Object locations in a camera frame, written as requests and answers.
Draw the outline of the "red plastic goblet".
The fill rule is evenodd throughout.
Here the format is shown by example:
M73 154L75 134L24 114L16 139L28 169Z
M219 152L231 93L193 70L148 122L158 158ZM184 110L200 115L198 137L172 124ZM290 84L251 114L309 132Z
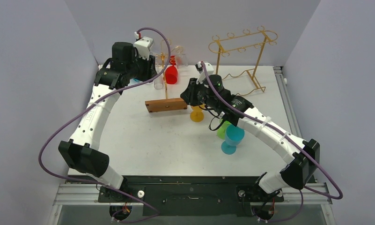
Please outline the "red plastic goblet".
M170 66L165 70L165 81L167 84L176 84L178 81L175 55L170 57Z

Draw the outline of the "clear champagne flute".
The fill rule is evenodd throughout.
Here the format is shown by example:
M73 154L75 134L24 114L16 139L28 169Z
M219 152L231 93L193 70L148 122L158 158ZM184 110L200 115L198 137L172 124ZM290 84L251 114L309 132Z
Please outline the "clear champagne flute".
M160 72L163 69L163 60L159 57L156 58L155 69L156 69L157 74L160 74ZM154 80L154 88L156 90L161 90L163 87L164 87L164 81L163 81L163 75L161 74Z

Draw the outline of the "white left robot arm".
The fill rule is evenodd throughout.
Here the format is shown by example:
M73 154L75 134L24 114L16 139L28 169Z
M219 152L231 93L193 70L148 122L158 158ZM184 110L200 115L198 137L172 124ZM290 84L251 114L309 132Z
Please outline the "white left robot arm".
M110 166L110 158L99 151L101 135L114 104L131 79L141 82L156 76L154 44L147 37L136 41L115 42L112 57L96 73L88 111L68 141L61 141L58 150L69 168L84 173L112 187L110 195L118 202L128 197L126 179Z

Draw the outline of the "gold spiral rack wooden base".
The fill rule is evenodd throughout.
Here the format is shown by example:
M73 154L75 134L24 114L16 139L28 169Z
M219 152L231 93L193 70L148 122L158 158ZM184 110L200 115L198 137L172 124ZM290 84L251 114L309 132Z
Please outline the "gold spiral rack wooden base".
M163 60L163 69L167 69L170 66L165 66L166 60L169 57L169 52L166 47L165 41L162 40L160 43L160 52L154 53L155 58L159 57ZM147 111L149 113L159 113L159 112L168 112L168 111L176 111L176 110L186 110L187 104L181 98L169 98L168 95L168 84L165 81L165 72L162 73L164 87L161 90L164 90L164 99L157 99L157 100L147 100L145 101L145 105Z

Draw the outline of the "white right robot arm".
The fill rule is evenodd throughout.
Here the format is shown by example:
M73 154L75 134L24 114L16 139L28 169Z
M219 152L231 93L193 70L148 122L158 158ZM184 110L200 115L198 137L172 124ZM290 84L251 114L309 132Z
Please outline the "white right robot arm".
M250 101L225 89L219 75L210 75L209 78L217 94L207 80L198 83L196 78L191 78L180 95L181 99L190 106L208 106L225 121L264 142L286 163L279 172L262 174L253 187L253 195L265 200L281 188L302 190L319 164L320 144L314 139L299 138L272 122Z

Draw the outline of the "patterned clear glass goblet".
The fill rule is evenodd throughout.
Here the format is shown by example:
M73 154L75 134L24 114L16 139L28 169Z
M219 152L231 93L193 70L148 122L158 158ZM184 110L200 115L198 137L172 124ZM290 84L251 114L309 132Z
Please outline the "patterned clear glass goblet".
M176 67L184 68L188 66L188 60L186 57L186 54L184 53L184 48L182 46L176 46L175 47L175 61L176 61Z

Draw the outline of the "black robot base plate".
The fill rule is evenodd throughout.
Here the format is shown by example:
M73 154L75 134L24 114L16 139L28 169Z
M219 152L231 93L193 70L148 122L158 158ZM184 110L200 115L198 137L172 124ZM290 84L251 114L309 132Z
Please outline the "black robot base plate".
M161 216L250 216L250 206L261 207L264 202L284 201L282 193L270 198L259 189L257 176L127 176L121 190L131 196L100 188L100 203L120 203L131 207L141 200L148 203L143 215L159 210Z

